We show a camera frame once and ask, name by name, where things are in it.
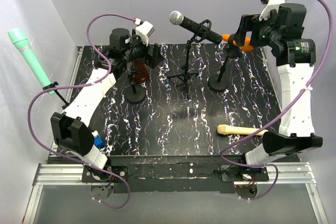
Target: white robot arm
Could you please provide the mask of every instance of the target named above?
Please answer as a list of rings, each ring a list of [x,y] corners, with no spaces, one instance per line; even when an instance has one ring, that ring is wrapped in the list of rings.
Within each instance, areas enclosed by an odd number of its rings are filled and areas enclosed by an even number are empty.
[[[286,155],[322,145],[322,138],[314,134],[311,120],[311,87],[305,86],[312,76],[316,60],[314,41],[301,38],[306,8],[300,4],[285,4],[284,0],[261,2],[267,6],[260,15],[242,17],[236,33],[238,46],[245,41],[246,32],[252,31],[251,46],[272,48],[281,80],[283,109],[302,89],[306,91],[282,117],[279,133],[265,133],[263,143],[243,155],[248,165],[267,164]]]
[[[135,23],[138,27],[132,38],[126,29],[117,28],[112,31],[108,54],[108,58],[113,61],[112,72],[99,83],[84,87],[62,113],[55,112],[51,117],[55,143],[71,151],[88,166],[94,165],[107,170],[111,168],[110,160],[96,146],[95,140],[100,140],[103,145],[98,132],[89,128],[91,117],[101,100],[133,61],[137,60],[154,68],[164,59],[157,44],[154,45],[153,54],[149,54],[148,42],[154,31],[153,25],[139,19]],[[87,83],[94,83],[106,73],[106,63],[98,60]],[[96,170],[92,173],[98,180],[106,179],[105,173]]]

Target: microphone stand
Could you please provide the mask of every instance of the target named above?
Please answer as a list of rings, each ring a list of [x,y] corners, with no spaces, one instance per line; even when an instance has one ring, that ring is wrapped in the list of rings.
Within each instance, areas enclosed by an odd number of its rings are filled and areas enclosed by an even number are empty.
[[[131,71],[128,73],[127,78],[130,83],[130,86],[125,88],[124,97],[125,100],[132,104],[138,104],[145,100],[146,98],[146,89],[138,84],[135,84],[133,75],[138,72],[138,68],[133,65]]]
[[[42,89],[46,90],[46,89],[55,88],[57,85],[58,85],[58,82],[54,81],[53,83],[49,84],[48,86],[43,87]],[[67,102],[67,100],[65,100],[65,98],[58,92],[58,90],[54,90],[54,92],[64,103],[64,105],[62,106],[62,109],[65,110],[66,107],[70,105],[70,103]]]
[[[225,77],[223,77],[223,74],[226,70],[226,64],[227,64],[229,58],[235,59],[235,58],[238,58],[239,56],[241,56],[241,52],[240,52],[239,48],[236,47],[233,44],[234,37],[235,37],[235,35],[231,34],[229,39],[228,39],[229,46],[224,49],[225,52],[226,52],[226,57],[225,57],[224,63],[220,67],[219,74],[214,74],[214,75],[210,76],[209,79],[208,79],[208,86],[213,91],[223,92],[227,89],[227,87],[229,85],[229,82]]]
[[[206,32],[211,29],[211,21],[206,19],[206,20],[202,21],[200,23],[200,25],[201,25],[201,28],[198,31],[198,33],[194,34],[194,36],[187,41],[187,45],[186,45],[187,57],[186,57],[186,60],[185,60],[185,64],[183,66],[181,66],[181,69],[184,70],[184,73],[176,74],[174,76],[167,76],[168,81],[172,78],[179,78],[181,81],[183,81],[188,100],[190,99],[188,81],[191,79],[192,76],[198,76],[199,75],[198,72],[188,73],[188,71],[189,71],[189,54],[190,54],[190,49],[191,49],[191,43],[192,42],[199,43],[199,42],[201,42],[202,40],[205,39]]]

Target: zip tie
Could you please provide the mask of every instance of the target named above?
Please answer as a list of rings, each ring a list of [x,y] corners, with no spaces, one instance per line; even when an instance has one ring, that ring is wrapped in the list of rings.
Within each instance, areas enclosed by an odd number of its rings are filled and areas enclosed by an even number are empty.
[[[307,86],[303,86],[302,89],[304,89],[305,91],[307,91],[307,90],[312,91],[312,90],[313,90],[313,88],[312,88],[311,86],[309,86],[309,87],[307,87]]]

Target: mint green microphone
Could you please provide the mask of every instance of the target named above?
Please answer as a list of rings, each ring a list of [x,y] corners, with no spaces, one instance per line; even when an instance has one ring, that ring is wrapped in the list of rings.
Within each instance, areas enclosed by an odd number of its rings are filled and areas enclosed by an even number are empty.
[[[8,36],[12,41],[13,45],[19,52],[22,54],[23,58],[25,58],[28,63],[30,69],[33,71],[35,77],[42,85],[42,87],[46,87],[51,85],[51,82],[44,72],[40,62],[37,60],[34,52],[30,47],[30,43],[27,39],[27,36],[23,33],[20,28],[14,28],[8,31]]]

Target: white bracket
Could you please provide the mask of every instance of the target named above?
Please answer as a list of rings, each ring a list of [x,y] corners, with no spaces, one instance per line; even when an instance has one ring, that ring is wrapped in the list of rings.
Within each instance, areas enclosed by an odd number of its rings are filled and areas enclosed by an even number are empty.
[[[262,10],[259,20],[268,20],[271,10],[275,9],[278,12],[279,6],[283,4],[285,0],[268,0],[267,6]]]
[[[146,46],[148,46],[149,36],[151,36],[154,31],[154,26],[148,21],[145,21],[142,25],[136,27],[135,34],[141,38]]]
[[[86,164],[94,165],[95,167],[98,167],[100,169],[103,169],[107,162],[107,157],[104,154],[102,154],[95,145],[92,146],[89,153],[86,154],[85,156],[81,156],[77,152],[71,152],[71,153],[79,157]]]

